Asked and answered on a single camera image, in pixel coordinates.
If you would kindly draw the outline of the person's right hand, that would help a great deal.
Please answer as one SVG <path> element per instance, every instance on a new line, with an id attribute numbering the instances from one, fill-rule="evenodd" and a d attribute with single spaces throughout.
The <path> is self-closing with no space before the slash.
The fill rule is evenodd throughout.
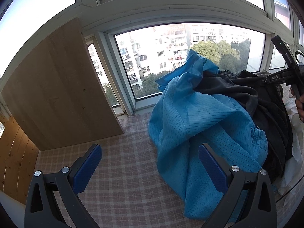
<path id="1" fill-rule="evenodd" d="M 291 94 L 296 97 L 295 92 L 294 92 L 293 89 L 291 89 Z M 296 105 L 296 108 L 297 108 L 299 119 L 302 122 L 304 122 L 303 103 L 304 103 L 304 95 L 301 95 L 300 98 L 297 98 L 297 97 L 295 98 L 295 105 Z"/>

